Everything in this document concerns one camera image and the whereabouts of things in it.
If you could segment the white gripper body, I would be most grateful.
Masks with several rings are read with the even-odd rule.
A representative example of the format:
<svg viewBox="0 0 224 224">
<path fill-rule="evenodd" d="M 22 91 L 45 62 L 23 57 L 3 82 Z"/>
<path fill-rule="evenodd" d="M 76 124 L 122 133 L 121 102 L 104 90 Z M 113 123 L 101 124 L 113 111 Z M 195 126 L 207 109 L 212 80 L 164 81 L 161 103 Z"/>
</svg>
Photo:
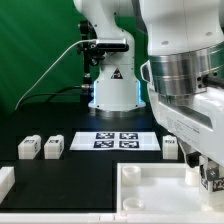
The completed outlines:
<svg viewBox="0 0 224 224">
<path fill-rule="evenodd" d="M 165 103 L 148 89 L 156 121 L 210 159 L 224 159 L 224 90 L 208 87 L 192 95 L 187 106 Z"/>
</svg>

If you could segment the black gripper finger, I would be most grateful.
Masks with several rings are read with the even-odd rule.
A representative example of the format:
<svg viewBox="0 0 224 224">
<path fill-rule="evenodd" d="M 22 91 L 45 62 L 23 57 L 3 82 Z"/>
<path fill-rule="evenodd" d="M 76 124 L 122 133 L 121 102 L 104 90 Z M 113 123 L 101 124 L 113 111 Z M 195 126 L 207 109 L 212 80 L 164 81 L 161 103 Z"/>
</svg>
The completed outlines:
<svg viewBox="0 0 224 224">
<path fill-rule="evenodd" d="M 200 153 L 196 151 L 192 146 L 188 145 L 186 142 L 182 140 L 179 140 L 178 143 L 183 152 L 185 163 L 190 168 L 197 167 L 199 165 Z"/>
</svg>

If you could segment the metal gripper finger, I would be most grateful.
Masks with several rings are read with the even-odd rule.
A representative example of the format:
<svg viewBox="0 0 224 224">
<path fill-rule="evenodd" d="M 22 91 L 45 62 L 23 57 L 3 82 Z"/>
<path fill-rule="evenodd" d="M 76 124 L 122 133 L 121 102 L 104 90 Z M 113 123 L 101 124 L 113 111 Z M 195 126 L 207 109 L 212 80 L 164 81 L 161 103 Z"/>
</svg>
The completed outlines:
<svg viewBox="0 0 224 224">
<path fill-rule="evenodd" d="M 209 161 L 206 168 L 206 175 L 208 181 L 220 179 L 220 166 L 214 161 Z"/>
</svg>

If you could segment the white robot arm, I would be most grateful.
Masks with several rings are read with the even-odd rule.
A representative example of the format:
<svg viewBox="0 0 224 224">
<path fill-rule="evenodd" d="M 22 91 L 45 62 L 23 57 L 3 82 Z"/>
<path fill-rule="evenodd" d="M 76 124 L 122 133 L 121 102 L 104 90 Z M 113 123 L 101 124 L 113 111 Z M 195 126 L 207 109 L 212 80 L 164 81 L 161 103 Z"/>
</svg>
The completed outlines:
<svg viewBox="0 0 224 224">
<path fill-rule="evenodd" d="M 73 0 L 95 29 L 104 56 L 94 83 L 93 112 L 125 112 L 138 105 L 133 38 L 115 16 L 134 8 L 148 36 L 141 67 L 156 121 L 176 135 L 185 160 L 208 181 L 224 177 L 223 0 Z"/>
</svg>

